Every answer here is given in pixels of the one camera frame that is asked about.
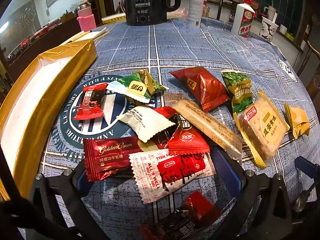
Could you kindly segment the red black candy packet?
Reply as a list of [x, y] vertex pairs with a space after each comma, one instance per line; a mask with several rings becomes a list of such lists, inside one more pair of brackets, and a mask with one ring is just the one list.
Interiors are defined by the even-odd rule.
[[193, 155], [209, 152], [209, 145], [199, 130], [173, 108], [166, 106], [156, 108], [155, 111], [176, 124], [173, 132], [169, 132], [167, 146], [169, 155]]

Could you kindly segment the pink sleeved water bottle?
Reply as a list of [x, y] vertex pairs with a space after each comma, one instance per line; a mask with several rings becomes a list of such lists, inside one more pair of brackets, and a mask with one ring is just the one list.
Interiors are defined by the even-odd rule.
[[77, 21], [82, 31], [87, 32], [97, 27], [91, 9], [91, 3], [89, 3], [88, 0], [83, 0], [79, 3], [77, 13]]

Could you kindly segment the dark wooden sideboard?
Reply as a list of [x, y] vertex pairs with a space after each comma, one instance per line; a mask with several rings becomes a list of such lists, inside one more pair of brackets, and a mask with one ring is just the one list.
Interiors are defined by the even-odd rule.
[[13, 63], [5, 67], [6, 72], [13, 82], [15, 82], [29, 64], [41, 53], [59, 46], [75, 34], [81, 31], [80, 25], [76, 18], [61, 23], [52, 30], [47, 31], [34, 44], [29, 46], [20, 54]]

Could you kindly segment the red black bottom candy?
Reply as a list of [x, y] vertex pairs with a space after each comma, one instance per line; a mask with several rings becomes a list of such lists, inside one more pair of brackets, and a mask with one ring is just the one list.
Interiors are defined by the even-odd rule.
[[145, 239], [187, 239], [211, 226], [220, 216], [220, 208], [195, 191], [173, 213], [139, 230]]

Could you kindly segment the yellow egg yolk cracker pack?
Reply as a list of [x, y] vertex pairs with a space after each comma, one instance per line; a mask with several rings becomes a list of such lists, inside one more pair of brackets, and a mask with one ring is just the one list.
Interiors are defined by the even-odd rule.
[[253, 155], [255, 165], [266, 168], [276, 155], [290, 126], [262, 90], [258, 92], [255, 102], [233, 115], [236, 126]]

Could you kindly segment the yellow tape measure ruler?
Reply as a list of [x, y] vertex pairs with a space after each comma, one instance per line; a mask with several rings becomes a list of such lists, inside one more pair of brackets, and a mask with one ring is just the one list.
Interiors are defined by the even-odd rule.
[[102, 18], [101, 20], [102, 20], [103, 24], [109, 24], [109, 23], [113, 23], [113, 22], [117, 22], [117, 21], [122, 21], [125, 19], [126, 19], [125, 13], [119, 13], [119, 14], [107, 16], [105, 18]]

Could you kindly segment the yellow taped white tray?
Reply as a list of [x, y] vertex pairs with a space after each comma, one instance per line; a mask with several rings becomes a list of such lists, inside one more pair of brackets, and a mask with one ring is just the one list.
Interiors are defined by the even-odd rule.
[[1, 104], [1, 149], [23, 198], [28, 198], [43, 149], [76, 83], [97, 57], [93, 39], [38, 55]]

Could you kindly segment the green white snack packet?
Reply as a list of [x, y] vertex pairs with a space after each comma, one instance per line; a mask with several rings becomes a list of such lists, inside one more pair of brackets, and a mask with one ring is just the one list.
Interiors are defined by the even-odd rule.
[[149, 104], [155, 94], [169, 88], [159, 84], [147, 70], [141, 69], [108, 83], [106, 89], [126, 96], [132, 103]]

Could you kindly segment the white paper cup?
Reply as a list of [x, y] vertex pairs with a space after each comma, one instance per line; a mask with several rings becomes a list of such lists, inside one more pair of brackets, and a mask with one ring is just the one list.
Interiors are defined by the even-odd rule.
[[271, 42], [277, 29], [278, 25], [276, 25], [271, 20], [268, 20], [267, 18], [263, 17], [263, 20], [261, 22], [261, 28], [259, 31], [259, 36], [263, 37], [268, 42]]

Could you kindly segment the dark red puffy snack bag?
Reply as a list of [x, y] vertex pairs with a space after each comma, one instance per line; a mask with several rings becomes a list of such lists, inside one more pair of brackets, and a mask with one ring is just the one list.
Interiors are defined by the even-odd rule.
[[229, 100], [224, 85], [203, 67], [184, 68], [169, 73], [191, 92], [204, 112]]

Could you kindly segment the white pillow snack packet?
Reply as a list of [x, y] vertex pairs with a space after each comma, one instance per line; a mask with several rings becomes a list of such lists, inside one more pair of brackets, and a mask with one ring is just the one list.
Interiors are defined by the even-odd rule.
[[145, 106], [137, 106], [117, 116], [117, 120], [129, 125], [142, 142], [147, 142], [157, 133], [175, 125], [164, 115]]

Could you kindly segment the small yellow snack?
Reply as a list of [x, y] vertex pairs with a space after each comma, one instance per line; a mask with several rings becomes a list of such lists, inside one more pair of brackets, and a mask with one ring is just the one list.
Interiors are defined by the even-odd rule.
[[286, 102], [284, 103], [286, 117], [289, 121], [293, 137], [298, 139], [302, 135], [309, 135], [310, 123], [306, 112], [299, 107], [291, 107]]

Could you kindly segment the black electric kettle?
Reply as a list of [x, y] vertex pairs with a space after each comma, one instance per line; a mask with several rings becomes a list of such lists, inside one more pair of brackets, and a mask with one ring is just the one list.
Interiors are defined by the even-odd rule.
[[181, 0], [170, 6], [167, 0], [124, 0], [127, 25], [154, 25], [167, 22], [167, 13], [177, 10]]

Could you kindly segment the long beige biscuit pack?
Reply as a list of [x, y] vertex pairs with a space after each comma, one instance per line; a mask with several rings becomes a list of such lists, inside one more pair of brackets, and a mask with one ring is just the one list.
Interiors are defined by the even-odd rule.
[[232, 159], [242, 163], [242, 141], [226, 125], [211, 114], [205, 113], [196, 103], [189, 99], [173, 101], [169, 103], [169, 106], [223, 148]]

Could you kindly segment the white paper notepad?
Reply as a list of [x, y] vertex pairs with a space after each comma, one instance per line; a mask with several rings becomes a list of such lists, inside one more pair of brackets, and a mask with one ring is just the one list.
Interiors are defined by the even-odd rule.
[[87, 32], [81, 31], [78, 34], [67, 39], [65, 42], [62, 42], [61, 46], [68, 43], [75, 42], [75, 41], [81, 41], [81, 40], [93, 39], [95, 41], [99, 38], [102, 38], [106, 34], [108, 34], [108, 31], [106, 30], [106, 28], [102, 29], [101, 31], [93, 31], [93, 30], [89, 30]]

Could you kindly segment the white red liquor bottle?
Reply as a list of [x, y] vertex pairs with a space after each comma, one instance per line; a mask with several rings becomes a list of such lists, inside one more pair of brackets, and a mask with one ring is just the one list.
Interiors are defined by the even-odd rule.
[[251, 31], [255, 11], [247, 3], [240, 3], [236, 7], [236, 13], [231, 32], [242, 37], [248, 37]]

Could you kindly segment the white spray bottle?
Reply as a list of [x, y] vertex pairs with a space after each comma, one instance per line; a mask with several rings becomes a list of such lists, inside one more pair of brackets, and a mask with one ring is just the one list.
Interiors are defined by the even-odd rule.
[[191, 25], [200, 27], [204, 0], [189, 0], [188, 18]]

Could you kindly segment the green pea snack packet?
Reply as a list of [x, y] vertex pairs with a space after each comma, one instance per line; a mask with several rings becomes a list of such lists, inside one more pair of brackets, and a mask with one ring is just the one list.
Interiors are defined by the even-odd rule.
[[244, 111], [253, 103], [251, 79], [242, 72], [221, 72], [227, 90], [232, 94], [234, 113]]

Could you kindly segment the small red candy packet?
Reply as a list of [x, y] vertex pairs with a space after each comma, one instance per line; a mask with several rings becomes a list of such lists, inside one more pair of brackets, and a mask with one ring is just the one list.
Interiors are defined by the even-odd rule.
[[103, 116], [101, 102], [105, 96], [108, 83], [86, 86], [82, 90], [82, 98], [75, 115], [75, 120], [96, 119]]

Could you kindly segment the white red wafer packet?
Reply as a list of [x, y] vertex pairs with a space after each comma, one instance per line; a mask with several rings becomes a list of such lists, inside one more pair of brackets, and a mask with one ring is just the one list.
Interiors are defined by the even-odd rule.
[[208, 153], [170, 155], [168, 149], [129, 155], [142, 202], [156, 202], [194, 179], [216, 174]]

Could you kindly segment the Golden Crown red wafer bar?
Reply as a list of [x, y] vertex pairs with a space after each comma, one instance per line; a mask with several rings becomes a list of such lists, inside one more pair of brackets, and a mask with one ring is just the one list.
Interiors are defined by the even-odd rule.
[[100, 181], [129, 169], [130, 154], [167, 148], [168, 139], [163, 135], [156, 135], [147, 142], [137, 136], [84, 139], [83, 147], [87, 179]]

